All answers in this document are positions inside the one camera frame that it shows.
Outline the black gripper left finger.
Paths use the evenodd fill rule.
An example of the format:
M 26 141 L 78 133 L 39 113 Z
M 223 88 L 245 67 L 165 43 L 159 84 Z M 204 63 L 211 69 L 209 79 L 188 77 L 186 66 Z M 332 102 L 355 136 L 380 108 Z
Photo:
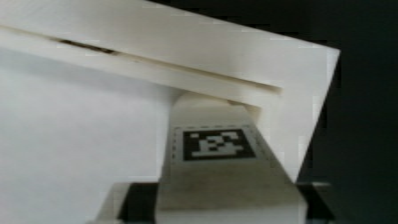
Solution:
M 111 185 L 95 218 L 87 224 L 156 224 L 156 182 Z

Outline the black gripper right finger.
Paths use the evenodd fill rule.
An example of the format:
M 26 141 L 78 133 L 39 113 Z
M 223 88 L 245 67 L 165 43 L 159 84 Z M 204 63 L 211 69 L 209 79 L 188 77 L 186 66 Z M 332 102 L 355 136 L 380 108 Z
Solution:
M 330 185 L 319 182 L 298 182 L 296 188 L 307 203 L 305 224 L 335 224 L 335 215 L 326 201 Z

